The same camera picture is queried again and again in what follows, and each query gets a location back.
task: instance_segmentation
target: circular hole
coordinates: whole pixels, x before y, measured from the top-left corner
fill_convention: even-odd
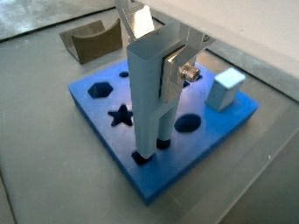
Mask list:
[[[202,118],[195,114],[183,115],[175,122],[175,129],[182,133],[195,131],[202,126]]]
[[[122,77],[122,78],[126,78],[129,76],[129,72],[122,72],[121,74],[119,74],[119,77]]]

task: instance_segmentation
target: white cube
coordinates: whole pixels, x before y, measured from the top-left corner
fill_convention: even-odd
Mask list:
[[[214,79],[206,103],[222,111],[233,102],[246,79],[246,75],[234,67],[222,72]]]

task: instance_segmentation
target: silver screw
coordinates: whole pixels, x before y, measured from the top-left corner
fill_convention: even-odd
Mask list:
[[[181,69],[181,76],[189,82],[195,82],[201,77],[202,70],[187,63]]]

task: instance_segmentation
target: gray table surface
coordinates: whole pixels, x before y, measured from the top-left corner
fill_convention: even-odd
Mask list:
[[[11,210],[6,186],[2,178],[0,178],[0,223],[15,224],[15,217]]]
[[[219,224],[299,223],[299,130]]]
[[[0,169],[20,224],[215,223],[299,126],[298,103],[247,76],[242,91],[258,112],[146,206],[67,89],[127,55],[123,49],[82,66],[59,33],[117,18],[111,10],[0,44]],[[199,62],[217,74],[230,66],[207,52]]]
[[[114,0],[0,1],[0,41],[115,6]]]

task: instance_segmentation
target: hexagonal hole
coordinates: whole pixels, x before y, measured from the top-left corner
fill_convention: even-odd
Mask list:
[[[109,82],[98,82],[93,85],[93,87],[89,89],[89,94],[93,98],[103,98],[109,97],[111,92],[114,91],[114,88],[109,84]]]

